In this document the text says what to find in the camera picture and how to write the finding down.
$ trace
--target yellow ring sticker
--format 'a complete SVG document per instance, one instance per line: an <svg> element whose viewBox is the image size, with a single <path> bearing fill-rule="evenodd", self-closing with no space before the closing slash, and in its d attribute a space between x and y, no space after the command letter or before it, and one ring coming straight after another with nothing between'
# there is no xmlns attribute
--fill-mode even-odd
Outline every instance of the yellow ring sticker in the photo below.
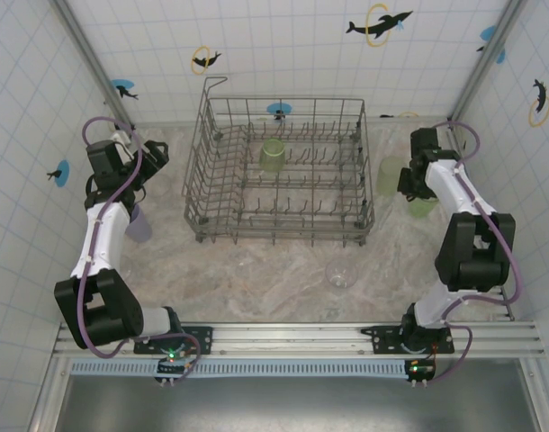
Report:
<svg viewBox="0 0 549 432"><path fill-rule="evenodd" d="M196 55L202 50L206 50L206 61L204 62L204 69L201 72L197 72L196 70L194 70L194 65L195 65L194 59L196 58ZM194 52L193 58L191 58L191 70L195 75L202 75L206 71L207 67L209 66L209 61L211 61L211 50L206 45L202 45Z"/></svg>
<svg viewBox="0 0 549 432"><path fill-rule="evenodd" d="M549 116L549 97L548 96L546 96L546 101L548 102L548 108L546 109L546 114L544 115L544 118L538 123L533 122L534 111L535 111L535 107L538 105L538 100L535 100L533 104L530 105L530 110L528 110L528 124L530 124L531 128L538 128L539 126L542 126L546 122L546 119L548 119L548 116Z"/></svg>
<svg viewBox="0 0 549 432"><path fill-rule="evenodd" d="M366 43L369 47L378 48L384 45L391 36L391 31L388 30L386 33L386 38L381 43L373 43L370 39L368 39L368 19L371 17L371 14L373 13L373 10L376 8L382 8L385 12L389 12L389 9L382 3L373 4L371 8L368 10L368 13L366 14L366 21L364 22L364 35L366 36Z"/></svg>

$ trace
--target wire dish rack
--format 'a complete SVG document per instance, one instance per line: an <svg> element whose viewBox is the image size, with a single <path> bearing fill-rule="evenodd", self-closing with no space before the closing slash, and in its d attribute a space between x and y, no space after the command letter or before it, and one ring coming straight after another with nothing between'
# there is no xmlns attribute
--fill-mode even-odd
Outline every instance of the wire dish rack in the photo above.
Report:
<svg viewBox="0 0 549 432"><path fill-rule="evenodd" d="M365 101L335 97L213 95L204 81L184 178L184 217L197 241L278 239L357 242L374 224ZM280 105L270 119L269 104ZM258 164L265 140L285 164Z"/></svg>

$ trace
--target light green cup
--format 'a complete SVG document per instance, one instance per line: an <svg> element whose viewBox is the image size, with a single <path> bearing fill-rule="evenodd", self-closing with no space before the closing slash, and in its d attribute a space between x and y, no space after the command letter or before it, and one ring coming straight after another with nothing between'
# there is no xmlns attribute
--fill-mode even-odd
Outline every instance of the light green cup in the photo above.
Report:
<svg viewBox="0 0 549 432"><path fill-rule="evenodd" d="M258 164L265 171L278 173L284 167L284 143L276 138L267 139L260 151Z"/></svg>
<svg viewBox="0 0 549 432"><path fill-rule="evenodd" d="M410 216L416 219L423 219L428 216L432 210L437 207L438 199L431 198L429 200L421 200L416 198L409 202L409 213Z"/></svg>

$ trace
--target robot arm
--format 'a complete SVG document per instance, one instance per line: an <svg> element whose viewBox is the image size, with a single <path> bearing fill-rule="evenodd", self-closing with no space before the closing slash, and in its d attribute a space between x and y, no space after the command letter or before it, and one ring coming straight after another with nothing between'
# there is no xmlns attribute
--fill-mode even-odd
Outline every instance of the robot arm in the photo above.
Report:
<svg viewBox="0 0 549 432"><path fill-rule="evenodd" d="M125 183L134 170L138 153L125 164L116 148L117 143L107 140L88 146L96 190L87 190L85 200L88 226L85 243L70 279L55 286L55 299L76 344L86 348L77 322L77 294L85 268L93 227L99 211L115 191ZM86 331L96 346L125 338L153 336L180 331L180 323L170 308L145 308L139 304L119 274L122 242L135 205L134 192L143 187L168 162L167 144L148 141L144 147L139 174L113 202L102 218L95 242L94 257L86 279L84 322ZM99 294L102 304L89 303Z"/></svg>
<svg viewBox="0 0 549 432"><path fill-rule="evenodd" d="M422 353L437 345L439 352L454 352L450 332L443 321L451 304L466 295L486 293L509 277L510 262L497 238L457 178L461 177L482 211L490 217L512 249L515 221L497 213L468 179L464 166L455 168L459 155L438 146L437 130L415 130L410 135L411 161L400 171L398 191L407 200L437 198L450 217L445 239L435 259L439 281L421 300L409 306L397 328L365 329L382 342L385 354L393 347L401 352Z"/></svg>

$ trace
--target dolphin sticker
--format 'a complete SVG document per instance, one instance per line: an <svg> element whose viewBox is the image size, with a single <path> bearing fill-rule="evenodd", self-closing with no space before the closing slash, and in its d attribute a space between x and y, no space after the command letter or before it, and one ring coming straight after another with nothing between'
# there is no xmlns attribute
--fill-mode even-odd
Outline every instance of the dolphin sticker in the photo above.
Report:
<svg viewBox="0 0 549 432"><path fill-rule="evenodd" d="M491 37L492 35L494 34L494 31L495 31L495 26L492 25L491 27L487 27L486 29L484 29L483 31L481 31L481 39L485 42L488 42L491 40ZM481 46L480 48L478 48L476 50L476 52L483 52L484 51L484 45ZM500 53L499 53L499 56L497 57L497 65L499 65L500 63L502 63L503 61L505 61L505 57L507 56L507 52L505 51L505 49L503 48Z"/></svg>
<svg viewBox="0 0 549 432"><path fill-rule="evenodd" d="M536 113L540 113L543 108L545 108L545 102L546 102L546 87L545 83L540 83L538 79L535 80L535 83L533 84L533 87L538 87L538 97L536 100L538 101L538 105L536 106Z"/></svg>
<svg viewBox="0 0 549 432"><path fill-rule="evenodd" d="M47 176L49 176L49 180L52 177L59 178L62 175L62 171L60 169L57 169L56 171L53 171L52 173L47 173Z"/></svg>
<svg viewBox="0 0 549 432"><path fill-rule="evenodd" d="M271 103L266 107L266 111L274 115L275 120L284 120L286 117L285 114L290 113L293 110L293 107L285 102L275 102Z"/></svg>
<svg viewBox="0 0 549 432"><path fill-rule="evenodd" d="M377 39L377 38L380 38L381 35L384 32L387 32L388 30L391 30L394 28L401 29L402 22L406 20L410 14L412 14L412 11L398 13L394 16L386 14L386 15L383 15L381 18L379 18L379 21L382 21L382 22L376 25L372 25L370 27L355 27L355 24L352 21L350 21L348 22L348 30L346 32L373 34L374 38Z"/></svg>
<svg viewBox="0 0 549 432"><path fill-rule="evenodd" d="M113 79L111 80L112 85L119 91L121 98L123 96L131 97L133 99L139 100L138 94L129 93L129 89L134 87L134 83L128 79Z"/></svg>
<svg viewBox="0 0 549 432"><path fill-rule="evenodd" d="M208 66L211 66L214 64L215 61L217 61L217 58L220 56L221 54L218 52L218 51L214 51L214 57L211 57L209 59L209 64L207 65L206 63L206 57L204 58L201 58L201 59L198 59L197 57L193 58L193 62L196 63L197 65L203 67L203 68L207 68Z"/></svg>

